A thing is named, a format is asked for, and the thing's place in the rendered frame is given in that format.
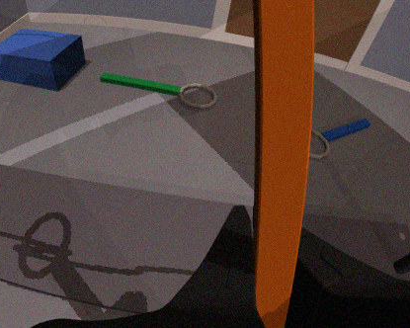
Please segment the blue handle with beige ring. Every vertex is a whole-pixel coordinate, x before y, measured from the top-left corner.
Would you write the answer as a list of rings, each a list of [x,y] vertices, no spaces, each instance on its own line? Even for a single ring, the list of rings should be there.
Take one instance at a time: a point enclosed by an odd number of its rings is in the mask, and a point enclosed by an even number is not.
[[[313,135],[316,135],[317,137],[319,137],[319,139],[321,141],[323,141],[324,145],[325,145],[325,152],[323,153],[310,153],[308,152],[308,155],[310,155],[310,157],[312,157],[312,159],[321,159],[321,157],[325,157],[327,156],[327,153],[329,152],[329,145],[328,145],[328,141],[332,141],[337,139],[337,137],[344,137],[349,135],[349,133],[353,133],[356,131],[361,131],[361,129],[367,128],[369,127],[370,123],[368,120],[358,120],[352,123],[349,123],[347,125],[340,125],[340,127],[337,128],[333,128],[331,129],[331,131],[327,131],[327,132],[317,132],[315,131],[315,129],[311,129],[311,133],[313,133]]]

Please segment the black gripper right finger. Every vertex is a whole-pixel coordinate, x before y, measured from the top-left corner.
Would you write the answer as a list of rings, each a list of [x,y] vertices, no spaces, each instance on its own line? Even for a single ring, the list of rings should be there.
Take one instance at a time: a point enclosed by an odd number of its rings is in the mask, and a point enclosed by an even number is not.
[[[302,227],[285,328],[410,328],[410,281]]]

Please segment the grey loop with green handle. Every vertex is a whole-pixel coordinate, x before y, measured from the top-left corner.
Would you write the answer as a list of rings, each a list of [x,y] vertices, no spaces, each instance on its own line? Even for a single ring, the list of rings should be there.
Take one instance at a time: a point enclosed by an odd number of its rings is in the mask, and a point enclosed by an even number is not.
[[[141,80],[141,78],[136,78],[136,77],[124,77],[121,76],[120,74],[110,74],[110,73],[103,73],[101,76],[101,81],[102,82],[109,82],[109,84],[119,84],[123,86],[128,86],[128,88],[138,88],[138,89],[145,89],[149,90],[149,92],[156,92],[156,93],[168,93],[168,94],[173,94],[173,96],[178,96],[180,98],[180,101],[182,104],[189,106],[189,108],[193,109],[208,109],[211,108],[211,106],[216,104],[217,100],[217,94],[215,93],[215,90],[212,88],[209,88],[209,86],[206,85],[201,85],[201,84],[188,84],[185,86],[174,86],[174,85],[169,85],[169,84],[162,84],[162,82],[157,82],[157,81],[146,81],[146,80]],[[205,105],[196,105],[196,104],[190,104],[189,101],[186,101],[184,97],[182,97],[182,92],[184,92],[184,89],[186,88],[205,88],[208,89],[209,92],[212,93],[212,101],[209,102],[209,104]]]

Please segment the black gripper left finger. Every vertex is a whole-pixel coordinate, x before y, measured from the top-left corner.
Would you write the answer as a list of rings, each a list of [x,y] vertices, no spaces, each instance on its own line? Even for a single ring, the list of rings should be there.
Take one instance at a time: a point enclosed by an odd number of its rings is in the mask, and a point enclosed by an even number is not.
[[[160,310],[117,319],[52,319],[31,328],[265,328],[256,310],[251,219],[229,213],[200,267]]]

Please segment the blue rectangular block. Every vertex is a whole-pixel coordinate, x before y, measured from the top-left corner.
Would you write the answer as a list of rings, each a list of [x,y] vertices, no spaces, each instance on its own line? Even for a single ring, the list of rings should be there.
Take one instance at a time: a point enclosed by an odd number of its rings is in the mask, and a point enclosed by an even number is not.
[[[0,80],[60,90],[86,64],[82,36],[20,29],[0,43]]]

